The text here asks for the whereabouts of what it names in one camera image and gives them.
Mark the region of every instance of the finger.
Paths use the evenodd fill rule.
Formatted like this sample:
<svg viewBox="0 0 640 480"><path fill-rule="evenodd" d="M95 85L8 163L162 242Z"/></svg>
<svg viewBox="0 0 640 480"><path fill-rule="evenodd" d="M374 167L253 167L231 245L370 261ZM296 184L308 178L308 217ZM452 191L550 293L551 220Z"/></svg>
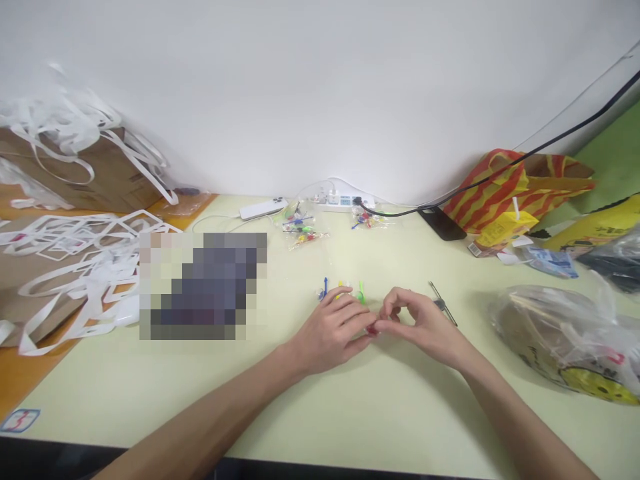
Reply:
<svg viewBox="0 0 640 480"><path fill-rule="evenodd" d="M402 308L400 307L394 307L393 310L391 310L391 320L393 321L400 321L400 317L398 317L398 313L400 313L400 310L402 310Z"/></svg>
<svg viewBox="0 0 640 480"><path fill-rule="evenodd" d="M394 308L406 307L412 301L415 301L416 294L411 290L405 290L400 287L394 287L387 294L380 308L380 320L386 320L391 316Z"/></svg>
<svg viewBox="0 0 640 480"><path fill-rule="evenodd" d="M351 320L347 321L344 326L342 326L341 330L344 332L344 335L347 339L352 338L354 335L362 332L366 327L372 325L376 321L376 315L373 312L366 311L358 314L351 318Z"/></svg>
<svg viewBox="0 0 640 480"><path fill-rule="evenodd" d="M348 361L354 358L358 353L367 348L372 341L373 337L368 337L366 335L358 337L356 340L351 340L345 347L344 360Z"/></svg>
<svg viewBox="0 0 640 480"><path fill-rule="evenodd" d="M336 287L334 289L331 289L331 290L329 290L327 292L325 297L322 299L322 301L320 302L320 305L326 307L328 304L333 302L333 300L335 300L335 298L338 295L340 295L341 293L348 293L351 290L353 290L353 289L351 287L347 287L346 285L344 285L342 287Z"/></svg>
<svg viewBox="0 0 640 480"><path fill-rule="evenodd" d="M357 298L352 297L351 295L342 295L340 298L338 298L338 300L334 300L324 308L327 313L335 313L339 310L344 309L346 306L351 305L352 303L360 302L358 302Z"/></svg>
<svg viewBox="0 0 640 480"><path fill-rule="evenodd" d="M344 307L342 310L338 310L338 312L334 313L332 317L334 317L336 325L342 325L343 323L350 322L356 315L361 315L363 313L370 313L370 311L356 300L354 303Z"/></svg>
<svg viewBox="0 0 640 480"><path fill-rule="evenodd" d="M394 337L400 337L411 343L415 343L415 327L410 327L392 320L378 320L373 324L373 328L378 330L378 332L385 332Z"/></svg>

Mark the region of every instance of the cardboard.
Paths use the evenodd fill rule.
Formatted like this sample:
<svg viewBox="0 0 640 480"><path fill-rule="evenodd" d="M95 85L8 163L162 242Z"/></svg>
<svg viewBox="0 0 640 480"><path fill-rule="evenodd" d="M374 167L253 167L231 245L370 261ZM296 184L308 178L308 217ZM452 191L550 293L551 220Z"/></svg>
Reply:
<svg viewBox="0 0 640 480"><path fill-rule="evenodd" d="M35 220L33 217L22 217L0 227L0 233L21 231ZM0 249L0 271L3 272L0 275L0 319L10 321L18 328L11 332L2 347L16 347L20 341L22 326L53 298L53 296L23 297L17 294L18 289L40 275L79 262L84 254L94 251L96 248L91 246L83 252L70 255L61 261L46 259L35 254L16 257L4 253L5 248ZM38 291L46 291L72 282L81 274L82 272L70 272L61 275L56 279L44 282ZM49 317L31 334L32 340L34 342L42 340L78 310L84 302L85 299L74 300L68 295L63 295Z"/></svg>
<svg viewBox="0 0 640 480"><path fill-rule="evenodd" d="M124 128L113 132L121 139L124 138ZM40 140L54 152L60 152L46 136L41 135ZM40 162L52 174L74 182L88 180L84 167L53 159L40 148L37 152ZM31 144L9 129L0 129L0 156L16 164L24 173L76 208L130 213L148 208L161 197L160 192L122 150L104 137L100 137L100 140L78 154L95 172L94 180L88 185L74 185L49 174L38 165Z"/></svg>

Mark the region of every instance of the black phone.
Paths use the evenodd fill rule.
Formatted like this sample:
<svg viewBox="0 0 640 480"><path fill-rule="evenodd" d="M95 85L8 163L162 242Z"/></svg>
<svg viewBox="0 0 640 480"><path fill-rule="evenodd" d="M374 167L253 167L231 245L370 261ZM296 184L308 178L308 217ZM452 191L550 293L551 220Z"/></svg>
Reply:
<svg viewBox="0 0 640 480"><path fill-rule="evenodd" d="M432 208L431 213L422 210L419 210L418 213L442 240L453 241L467 238L466 232L439 207Z"/></svg>

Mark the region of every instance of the light yellow desk surface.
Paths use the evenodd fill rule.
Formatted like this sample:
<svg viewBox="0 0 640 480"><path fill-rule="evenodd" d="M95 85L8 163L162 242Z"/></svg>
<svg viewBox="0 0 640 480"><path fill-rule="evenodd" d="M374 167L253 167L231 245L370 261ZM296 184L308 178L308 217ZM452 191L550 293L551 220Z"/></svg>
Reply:
<svg viewBox="0 0 640 480"><path fill-rule="evenodd" d="M261 201L218 197L202 214L234 215ZM374 307L394 285L432 295L433 281L460 329L524 400L603 479L637 478L640 407L614 405L554 386L492 330L487 306L520 283L595 291L591 275L562 280L526 265L476 259L466 242L442 242L418 215L387 230L352 231L348 214L325 213L331 238L285 249L269 220L236 231L269 233L266 312L253 340L140 341L138 328L86 338L20 408L41 409L20 437L130 447L170 417L286 340L316 306L324 277L362 280ZM238 219L212 218L197 231ZM637 305L617 295L620 310ZM275 400L230 450L232 457L472 478L514 478L510 461L454 371L413 346L380 338L335 370Z"/></svg>

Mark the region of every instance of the power strip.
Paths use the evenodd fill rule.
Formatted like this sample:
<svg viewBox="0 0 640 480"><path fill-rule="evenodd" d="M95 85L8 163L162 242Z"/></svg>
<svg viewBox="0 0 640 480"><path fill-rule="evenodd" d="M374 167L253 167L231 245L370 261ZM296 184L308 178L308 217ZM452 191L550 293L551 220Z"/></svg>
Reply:
<svg viewBox="0 0 640 480"><path fill-rule="evenodd" d="M353 199L356 197L362 198L362 202L369 208L375 208L375 200L371 195L361 193L356 190L330 190L328 194L321 192L320 195L309 198L309 200L314 202L320 211L351 213L351 209L353 208Z"/></svg>

